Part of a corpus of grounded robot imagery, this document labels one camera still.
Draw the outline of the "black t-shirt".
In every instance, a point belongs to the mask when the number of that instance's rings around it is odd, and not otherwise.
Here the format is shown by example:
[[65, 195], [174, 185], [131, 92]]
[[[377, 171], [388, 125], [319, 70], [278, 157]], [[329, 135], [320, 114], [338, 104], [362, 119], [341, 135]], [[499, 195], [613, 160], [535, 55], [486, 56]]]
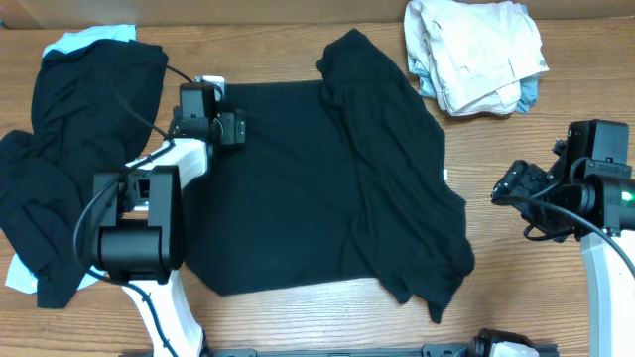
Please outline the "black t-shirt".
[[444, 131], [357, 30], [317, 69], [318, 81], [227, 87], [246, 141], [185, 189], [186, 264], [223, 296], [373, 277], [440, 322], [474, 267]]

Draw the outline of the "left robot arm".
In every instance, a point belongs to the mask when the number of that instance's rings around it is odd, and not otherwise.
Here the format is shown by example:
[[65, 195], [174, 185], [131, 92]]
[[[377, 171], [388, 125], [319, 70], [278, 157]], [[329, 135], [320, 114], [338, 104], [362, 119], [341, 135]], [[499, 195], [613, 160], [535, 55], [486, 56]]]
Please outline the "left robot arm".
[[246, 139], [245, 114], [225, 105], [226, 82], [203, 75], [180, 87], [167, 139], [122, 170], [95, 175], [72, 248], [88, 272], [122, 288], [152, 341], [153, 356], [207, 356], [205, 332], [193, 317], [180, 267], [186, 225], [182, 191], [207, 175], [215, 152]]

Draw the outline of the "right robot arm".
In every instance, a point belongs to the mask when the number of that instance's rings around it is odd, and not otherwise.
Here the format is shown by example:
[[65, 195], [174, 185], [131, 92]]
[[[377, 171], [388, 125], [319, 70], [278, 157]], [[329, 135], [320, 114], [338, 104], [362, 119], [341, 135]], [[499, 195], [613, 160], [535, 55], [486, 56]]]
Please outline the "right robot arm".
[[495, 205], [517, 209], [528, 240], [574, 237], [589, 298], [589, 353], [634, 353], [634, 179], [629, 127], [593, 119], [569, 125], [548, 169], [515, 161], [493, 187]]

